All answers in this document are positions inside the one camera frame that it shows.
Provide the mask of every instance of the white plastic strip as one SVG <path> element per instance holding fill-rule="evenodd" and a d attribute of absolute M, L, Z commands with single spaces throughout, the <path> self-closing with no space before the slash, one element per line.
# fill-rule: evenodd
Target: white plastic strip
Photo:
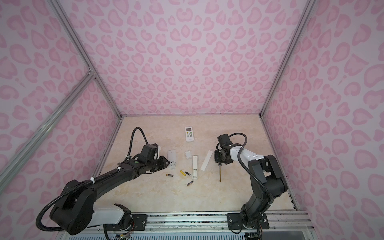
<path fill-rule="evenodd" d="M 204 159 L 203 166 L 201 166 L 201 168 L 200 168 L 201 170 L 205 171 L 205 168 L 207 167 L 208 162 L 211 159 L 211 156 L 212 156 L 212 151 L 209 150 L 207 153 L 207 156 Z"/>
<path fill-rule="evenodd" d="M 197 156 L 194 155 L 192 158 L 192 179 L 197 179 Z"/>

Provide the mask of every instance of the mounting plate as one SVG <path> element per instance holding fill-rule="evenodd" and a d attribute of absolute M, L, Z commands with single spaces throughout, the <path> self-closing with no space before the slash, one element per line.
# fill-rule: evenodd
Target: mounting plate
<path fill-rule="evenodd" d="M 227 214 L 227 223 L 229 230 L 240 230 L 246 231 L 245 227 L 242 226 L 242 219 L 240 213 L 238 214 Z M 269 223 L 266 214 L 260 219 L 260 225 L 262 229 L 269 229 Z"/>
<path fill-rule="evenodd" d="M 147 224 L 147 214 L 133 214 L 131 215 L 133 221 L 135 222 L 135 226 L 133 228 L 133 231 L 144 231 L 145 226 Z M 120 231 L 116 225 L 112 224 L 106 224 L 107 231 Z"/>

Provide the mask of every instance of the remote control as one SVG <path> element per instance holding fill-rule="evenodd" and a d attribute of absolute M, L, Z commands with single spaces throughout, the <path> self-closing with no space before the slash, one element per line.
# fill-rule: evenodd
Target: remote control
<path fill-rule="evenodd" d="M 168 150 L 167 160 L 170 162 L 168 168 L 176 168 L 176 150 Z"/>
<path fill-rule="evenodd" d="M 192 127 L 185 127 L 185 138 L 187 142 L 193 142 L 194 141 L 194 134 Z"/>

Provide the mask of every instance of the wire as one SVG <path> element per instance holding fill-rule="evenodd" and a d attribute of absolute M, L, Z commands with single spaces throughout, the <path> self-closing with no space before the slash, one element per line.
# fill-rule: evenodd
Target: wire
<path fill-rule="evenodd" d="M 106 179 L 110 176 L 112 176 L 113 174 L 119 172 L 120 170 L 119 169 L 114 169 L 112 171 L 109 171 L 103 175 L 100 175 L 98 177 L 95 177 L 94 178 L 94 181 L 95 182 L 98 182 L 98 181 L 101 181 L 103 179 Z M 51 208 L 56 202 L 58 202 L 58 200 L 62 199 L 63 197 L 69 195 L 70 193 L 72 192 L 75 192 L 83 187 L 86 187 L 88 185 L 91 185 L 93 184 L 93 182 L 91 180 L 86 180 L 84 182 L 82 182 L 81 184 L 71 188 L 70 190 L 62 193 L 60 196 L 57 196 L 55 199 L 53 199 L 51 202 L 49 202 L 41 211 L 40 213 L 37 215 L 36 217 L 36 227 L 42 231 L 46 231 L 46 232 L 57 232 L 57 231 L 62 231 L 64 230 L 63 228 L 61 227 L 47 227 L 47 226 L 44 226 L 44 224 L 41 222 L 41 220 L 43 219 L 43 216 L 44 214 L 48 211 L 49 208 Z"/>
<path fill-rule="evenodd" d="M 136 130 L 138 130 L 138 129 L 140 130 L 141 134 L 143 135 L 143 138 L 144 138 L 145 143 L 148 144 L 147 138 L 145 137 L 145 134 L 144 134 L 143 130 L 142 130 L 141 128 L 139 128 L 139 127 L 135 127 L 135 129 L 133 130 L 132 135 L 131 135 L 131 141 L 129 142 L 129 151 L 128 151 L 128 155 L 131 154 L 132 143 L 133 143 L 133 136 L 135 135 L 135 132 L 136 132 Z"/>
<path fill-rule="evenodd" d="M 129 230 L 128 234 L 131 233 L 133 231 L 133 228 L 135 227 L 135 221 L 132 221 L 132 228 L 131 230 Z"/>
<path fill-rule="evenodd" d="M 104 229 L 104 236 L 105 236 L 105 240 L 111 240 L 108 236 L 108 233 L 107 233 L 107 228 L 105 227 L 106 225 L 104 224 L 103 225 L 103 229 Z"/>
<path fill-rule="evenodd" d="M 234 234 L 239 234 L 239 233 L 241 233 L 241 231 L 243 230 L 243 222 L 241 221 L 240 223 L 241 223 L 241 224 L 240 224 L 240 225 L 241 225 L 240 231 L 238 231 L 238 232 L 234 232 L 234 231 L 231 229 L 231 232 L 233 232 Z"/>
<path fill-rule="evenodd" d="M 269 208 L 269 206 L 272 204 L 273 202 L 273 195 L 271 194 L 271 192 L 268 190 L 268 188 L 249 170 L 249 168 L 247 168 L 245 166 L 245 164 L 243 163 L 243 161 L 241 160 L 241 152 L 243 151 L 243 148 L 240 148 L 239 149 L 239 152 L 237 153 L 237 159 L 239 160 L 239 163 L 240 165 L 247 171 L 247 173 L 257 182 L 257 184 L 261 187 L 261 189 L 268 195 L 268 198 L 270 199 L 270 202 L 269 204 L 267 204 L 267 206 L 265 207 L 265 209 L 263 209 L 263 212 L 261 212 L 262 214 Z"/>
<path fill-rule="evenodd" d="M 245 147 L 245 145 L 247 144 L 247 136 L 244 133 L 235 132 L 235 133 L 232 133 L 231 135 L 229 135 L 229 137 L 232 137 L 234 135 L 242 135 L 242 136 L 244 136 L 245 140 L 244 140 L 244 143 L 243 143 L 243 147 Z"/>
<path fill-rule="evenodd" d="M 242 135 L 242 136 L 244 136 L 245 140 L 244 140 L 244 143 L 243 143 L 243 147 L 245 147 L 245 145 L 247 144 L 247 136 L 246 136 L 244 133 L 241 133 L 241 132 L 235 132 L 235 133 L 229 135 L 228 137 L 232 137 L 232 136 L 234 136 L 234 135 Z M 219 143 L 216 145 L 216 150 L 217 150 L 217 151 L 220 151 L 221 149 L 219 149 L 218 146 L 219 146 Z"/>

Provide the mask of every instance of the small white plastic piece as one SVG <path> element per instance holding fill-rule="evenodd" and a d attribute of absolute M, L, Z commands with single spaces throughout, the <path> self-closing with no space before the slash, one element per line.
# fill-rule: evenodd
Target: small white plastic piece
<path fill-rule="evenodd" d="M 197 156 L 193 156 L 192 160 L 192 179 L 197 179 Z"/>
<path fill-rule="evenodd" d="M 187 142 L 193 142 L 195 140 L 192 127 L 185 127 L 185 138 Z"/>
<path fill-rule="evenodd" d="M 168 168 L 176 168 L 176 150 L 168 150 L 167 160 L 170 162 Z"/>
<path fill-rule="evenodd" d="M 185 157 L 187 158 L 187 159 L 190 159 L 190 158 L 192 158 L 192 154 L 191 154 L 191 151 L 186 151 L 185 152 Z"/>
<path fill-rule="evenodd" d="M 212 151 L 209 150 L 208 153 L 207 153 L 207 156 L 204 159 L 203 165 L 201 166 L 200 170 L 205 171 L 205 168 L 207 167 L 208 162 L 211 159 L 211 156 L 212 156 Z"/>

